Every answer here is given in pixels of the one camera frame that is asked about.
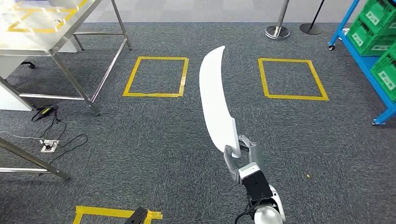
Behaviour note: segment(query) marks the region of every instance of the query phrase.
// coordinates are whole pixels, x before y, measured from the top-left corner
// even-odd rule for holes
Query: power strip
[[[53,153],[59,145],[59,140],[40,140],[40,144],[43,145],[42,153]]]

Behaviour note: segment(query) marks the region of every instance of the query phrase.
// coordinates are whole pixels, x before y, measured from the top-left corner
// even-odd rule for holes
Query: white cable
[[[7,133],[7,134],[10,134],[10,135],[12,135],[12,136],[14,136],[16,138],[20,138],[20,139],[36,139],[36,140],[43,140],[43,141],[45,140],[45,139],[42,139],[42,138],[35,138],[35,137],[30,137],[30,136],[22,137],[22,136],[15,135],[15,134],[12,134],[12,133],[7,132],[7,131],[0,131],[0,133]]]

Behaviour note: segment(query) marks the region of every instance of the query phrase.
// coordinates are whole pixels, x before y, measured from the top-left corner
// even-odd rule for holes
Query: carpet floor
[[[0,175],[0,223],[69,224],[77,205],[161,211],[154,224],[229,224],[246,205],[245,190],[232,182],[222,153],[206,130],[199,95],[199,67],[211,50],[225,45],[222,77],[229,111],[239,134],[260,144],[265,175],[277,189],[289,224],[390,224],[396,220],[396,119],[371,121],[385,110],[381,99],[342,43],[327,49],[337,24],[323,33],[301,33],[286,24],[288,39],[264,35],[266,23],[126,23],[132,50],[125,49],[110,74],[94,117],[83,102],[32,100],[59,105],[67,123],[61,140],[80,133],[86,144],[53,162],[71,175]],[[117,23],[83,24],[86,30],[118,30]],[[59,54],[92,94],[115,55],[121,37],[82,36],[86,51]],[[122,97],[139,56],[189,58],[179,98]],[[264,96],[258,58],[312,60],[328,101]],[[21,92],[77,93],[50,58],[29,58],[8,79]],[[182,61],[142,60],[129,92],[177,93]],[[320,96],[306,63],[264,62],[271,94]],[[0,111],[0,131],[39,136],[51,123],[31,122],[35,112]],[[57,138],[62,124],[45,138]],[[84,142],[79,138],[53,154],[37,140],[2,138],[50,161]],[[247,164],[246,155],[238,160]],[[1,167],[32,167],[0,151]],[[84,216],[81,224],[121,224],[124,219]],[[253,223],[249,218],[241,224]]]

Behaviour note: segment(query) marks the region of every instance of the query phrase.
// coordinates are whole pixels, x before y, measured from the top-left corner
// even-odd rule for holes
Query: stanchion base
[[[309,34],[309,35],[318,35],[322,33],[322,30],[320,29],[319,26],[317,25],[313,25],[312,28],[311,27],[311,23],[304,23],[300,25],[300,30],[303,33]]]
[[[278,36],[275,36],[276,26],[270,26],[265,29],[265,35],[274,40],[284,40],[289,37],[290,32],[286,27],[281,27]]]

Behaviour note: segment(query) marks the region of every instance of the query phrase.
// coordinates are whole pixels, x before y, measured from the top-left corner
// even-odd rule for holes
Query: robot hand
[[[239,214],[235,220],[243,215],[250,215],[255,224],[283,224],[285,216],[281,199],[274,187],[268,184],[264,173],[262,151],[256,143],[246,136],[238,136],[240,148],[248,151],[249,164],[239,168],[232,157],[232,148],[226,146],[224,160],[231,177],[237,184],[243,184],[247,190],[249,209]]]

